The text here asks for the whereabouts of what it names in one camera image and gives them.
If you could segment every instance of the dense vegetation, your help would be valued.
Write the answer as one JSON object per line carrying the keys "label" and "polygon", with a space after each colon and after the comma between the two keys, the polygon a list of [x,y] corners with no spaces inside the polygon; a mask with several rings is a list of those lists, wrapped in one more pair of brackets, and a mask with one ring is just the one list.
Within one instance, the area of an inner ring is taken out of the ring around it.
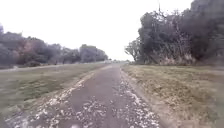
{"label": "dense vegetation", "polygon": [[142,64],[222,63],[223,7],[223,0],[194,0],[182,13],[145,13],[125,51]]}
{"label": "dense vegetation", "polygon": [[69,49],[59,44],[49,45],[38,38],[4,33],[0,26],[0,68],[14,65],[33,67],[44,64],[85,63],[106,59],[105,52],[95,46],[84,44],[80,49]]}

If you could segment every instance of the roadside vegetation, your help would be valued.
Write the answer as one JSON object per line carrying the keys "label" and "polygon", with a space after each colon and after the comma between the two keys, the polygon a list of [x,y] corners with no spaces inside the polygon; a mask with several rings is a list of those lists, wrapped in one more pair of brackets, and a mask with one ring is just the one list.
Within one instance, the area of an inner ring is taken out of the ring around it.
{"label": "roadside vegetation", "polygon": [[0,26],[0,69],[104,60],[107,60],[106,53],[95,46],[83,44],[79,49],[70,49],[18,33],[4,33]]}
{"label": "roadside vegetation", "polygon": [[126,65],[169,127],[222,127],[224,68]]}
{"label": "roadside vegetation", "polygon": [[147,12],[125,52],[138,64],[223,64],[223,7],[223,0],[194,0],[183,12]]}
{"label": "roadside vegetation", "polygon": [[75,83],[88,72],[106,63],[65,64],[0,71],[0,113],[12,116],[29,109],[39,98],[46,98]]}
{"label": "roadside vegetation", "polygon": [[224,125],[223,7],[223,0],[194,0],[183,12],[147,12],[125,48],[135,65],[124,71],[171,128]]}

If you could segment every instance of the overcast sky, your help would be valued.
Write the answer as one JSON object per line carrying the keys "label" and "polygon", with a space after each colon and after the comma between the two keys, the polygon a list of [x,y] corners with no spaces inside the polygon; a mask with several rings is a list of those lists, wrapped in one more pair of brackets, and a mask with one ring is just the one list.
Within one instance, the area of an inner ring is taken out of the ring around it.
{"label": "overcast sky", "polygon": [[[192,0],[160,0],[165,11],[184,10]],[[112,59],[131,59],[124,47],[138,37],[140,17],[158,0],[0,0],[5,32],[22,32],[69,48],[94,45]]]}

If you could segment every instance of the road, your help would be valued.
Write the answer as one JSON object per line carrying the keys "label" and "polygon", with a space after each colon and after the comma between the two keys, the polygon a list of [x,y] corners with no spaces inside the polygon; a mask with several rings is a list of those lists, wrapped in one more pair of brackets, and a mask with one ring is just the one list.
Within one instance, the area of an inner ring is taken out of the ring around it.
{"label": "road", "polygon": [[44,107],[7,123],[16,128],[160,128],[156,114],[121,72],[119,65],[101,69]]}

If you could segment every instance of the dry grass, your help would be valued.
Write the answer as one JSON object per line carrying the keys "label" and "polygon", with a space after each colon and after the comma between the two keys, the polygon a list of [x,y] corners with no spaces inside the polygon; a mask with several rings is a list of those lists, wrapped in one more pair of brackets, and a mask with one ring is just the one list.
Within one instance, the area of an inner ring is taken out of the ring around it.
{"label": "dry grass", "polygon": [[74,85],[86,73],[104,63],[44,66],[0,71],[0,112],[12,116],[28,109],[38,98]]}
{"label": "dry grass", "polygon": [[189,127],[223,126],[223,68],[127,65],[124,71],[137,79],[146,97],[162,100],[174,113],[170,116],[182,121],[180,127],[184,122],[192,123]]}

